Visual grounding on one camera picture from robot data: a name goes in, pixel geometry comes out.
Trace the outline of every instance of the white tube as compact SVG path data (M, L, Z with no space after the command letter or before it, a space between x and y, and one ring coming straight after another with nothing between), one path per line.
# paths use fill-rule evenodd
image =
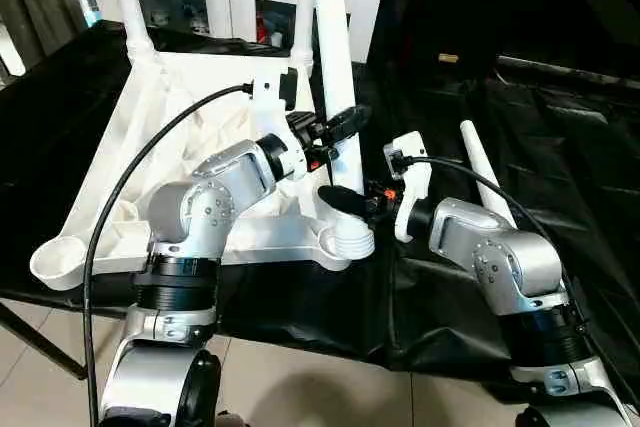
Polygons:
M311 45L313 6L314 0L298 0L293 47L291 48L291 62L294 65L304 66L308 76L311 76L313 69L313 46Z
M344 0L315 0L315 4L326 113L327 119L331 119L355 105L347 12ZM337 144L336 148L340 155L331 163L334 183L364 193L358 136ZM355 217L338 217L334 236L336 253L347 259L366 257L375 247L373 232Z
M498 184L498 179L496 179L496 175L493 172L493 168L491 167L489 158L484 151L482 141L478 136L478 132L476 131L476 127L473 125L473 122L470 120L463 120L460 124L460 130L462 132L462 139L464 140L464 146L467 149L467 155L471 161L473 171L499 186L500 184ZM513 215L511 215L507 201L481 183L478 182L477 184L482 204L487 209L507 219L512 227L518 228Z
M344 0L316 0L322 81L327 119L356 103L349 51L349 32ZM338 146L340 157L332 163L334 181L363 193L358 136Z
M140 9L139 0L118 0L124 28L127 31L127 53L131 62L152 60L155 54L153 43L147 34L147 28Z

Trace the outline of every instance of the black curtain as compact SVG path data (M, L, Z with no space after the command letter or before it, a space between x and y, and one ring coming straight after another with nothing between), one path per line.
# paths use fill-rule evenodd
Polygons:
M0 17L27 69L86 28L78 0L0 0Z

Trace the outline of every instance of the black joint housing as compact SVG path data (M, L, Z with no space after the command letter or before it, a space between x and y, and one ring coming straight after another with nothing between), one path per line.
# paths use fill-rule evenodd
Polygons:
M276 182L279 182L284 177L284 170L282 168L280 156L287 151L287 146L284 145L284 142L274 134L269 134L258 140L256 143L260 146L264 155L267 157L267 162L269 162L269 167L271 167L273 177L276 179Z
M591 357L584 323L570 305L499 317L513 363L520 367L567 364Z
M409 214L407 234L417 239L428 239L433 221L433 210L429 199L416 201Z
M207 310L215 305L219 260L150 255L135 274L138 306L154 310Z

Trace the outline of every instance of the tile floor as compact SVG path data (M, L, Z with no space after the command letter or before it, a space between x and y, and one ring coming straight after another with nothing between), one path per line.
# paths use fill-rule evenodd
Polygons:
M2 302L82 359L79 314ZM119 335L120 322L96 318L100 382ZM224 362L218 410L238 413L252 427L512 426L522 410L470 382L225 337L208 347ZM4 427L87 427L86 386L0 328L0 413Z

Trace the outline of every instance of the cable connector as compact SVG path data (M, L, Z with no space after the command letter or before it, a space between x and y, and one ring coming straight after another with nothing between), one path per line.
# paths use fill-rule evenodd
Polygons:
M253 95L253 82L242 84L242 92L244 92L245 94Z

